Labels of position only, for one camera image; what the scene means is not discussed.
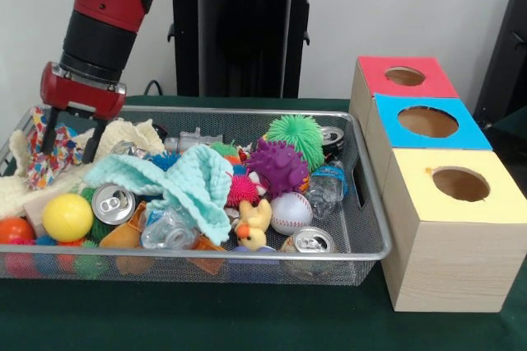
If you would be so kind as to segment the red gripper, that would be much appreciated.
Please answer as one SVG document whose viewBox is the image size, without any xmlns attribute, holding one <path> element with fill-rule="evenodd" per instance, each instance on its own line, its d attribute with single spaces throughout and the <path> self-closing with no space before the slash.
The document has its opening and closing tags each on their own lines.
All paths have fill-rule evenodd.
<svg viewBox="0 0 527 351">
<path fill-rule="evenodd" d="M 48 62 L 41 76 L 40 97 L 44 104 L 52 106 L 44 132 L 42 152 L 52 152 L 54 149 L 55 127 L 60 110 L 84 110 L 98 119 L 82 156 L 82 162 L 89 164 L 94 161 L 108 124 L 106 119 L 115 118 L 124 105 L 126 86 L 123 83 L 107 84 L 86 79 L 67 72 L 58 63 Z"/>
</svg>

